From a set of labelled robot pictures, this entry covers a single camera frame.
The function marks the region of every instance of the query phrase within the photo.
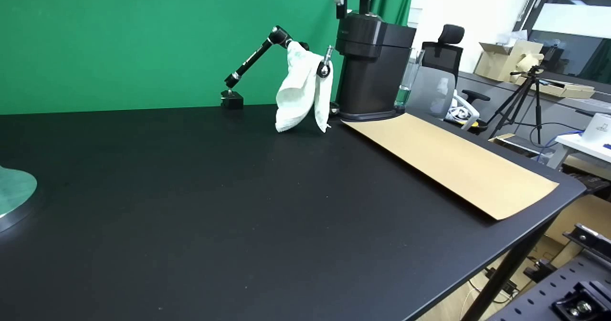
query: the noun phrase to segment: desk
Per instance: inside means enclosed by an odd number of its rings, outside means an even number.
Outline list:
[[[48,201],[0,233],[2,319],[414,320],[585,189],[426,119],[559,187],[494,221],[336,121],[277,134],[275,106],[0,116],[0,165]]]
[[[565,161],[567,156],[574,152],[583,152],[605,162],[611,163],[611,149],[607,149],[602,145],[593,145],[581,141],[580,134],[567,134],[556,136],[556,142],[559,143],[559,148],[556,149],[552,157],[548,161],[548,166],[558,169]]]

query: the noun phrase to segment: blue cable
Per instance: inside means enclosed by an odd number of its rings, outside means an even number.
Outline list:
[[[548,141],[548,143],[545,143],[545,145],[543,146],[543,148],[541,148],[541,151],[539,152],[539,155],[537,155],[537,162],[539,162],[539,159],[541,159],[541,154],[543,153],[543,151],[544,151],[546,148],[550,148],[550,147],[552,147],[552,145],[550,145],[550,143],[554,142],[558,136],[569,135],[569,134],[581,134],[581,133],[583,133],[583,130],[578,130],[578,131],[576,131],[576,132],[564,132],[564,133],[562,133],[562,134],[558,134],[557,136],[554,136],[554,137],[552,138],[552,140],[549,140],[549,141]]]

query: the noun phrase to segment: black tripod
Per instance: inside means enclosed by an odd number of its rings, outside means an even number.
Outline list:
[[[520,87],[517,88],[517,90],[513,92],[512,95],[502,104],[502,106],[500,106],[497,111],[495,111],[495,114],[490,117],[490,120],[488,121],[489,124],[491,123],[491,121],[493,121],[493,119],[495,119],[497,115],[500,114],[502,116],[500,121],[495,126],[495,131],[493,131],[493,133],[488,139],[493,138],[500,128],[516,122],[517,114],[520,112],[522,104],[524,104],[526,96],[528,95],[528,91],[530,91],[530,88],[533,86],[533,84],[535,84],[535,101],[537,102],[537,107],[535,108],[537,142],[541,144],[541,100],[539,99],[539,75],[537,74],[537,71],[539,69],[541,69],[541,66],[533,65],[527,73],[528,77],[526,78],[526,81],[521,84]],[[526,72],[512,72],[510,74],[518,75],[524,73]],[[511,103],[511,105],[509,106],[507,111],[502,112],[503,109],[505,109],[509,103]]]

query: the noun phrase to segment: white cloth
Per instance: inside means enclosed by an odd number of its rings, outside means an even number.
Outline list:
[[[333,64],[329,62],[330,73],[327,78],[316,74],[323,57],[305,50],[295,41],[288,44],[288,75],[284,78],[275,102],[275,129],[288,130],[299,124],[314,104],[314,117],[322,132],[327,131],[329,102],[333,84]]]

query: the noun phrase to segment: bolt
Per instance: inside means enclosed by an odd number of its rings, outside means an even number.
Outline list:
[[[592,307],[587,302],[579,301],[577,303],[577,310],[579,310],[579,312],[583,312],[583,314],[587,314],[592,311]]]

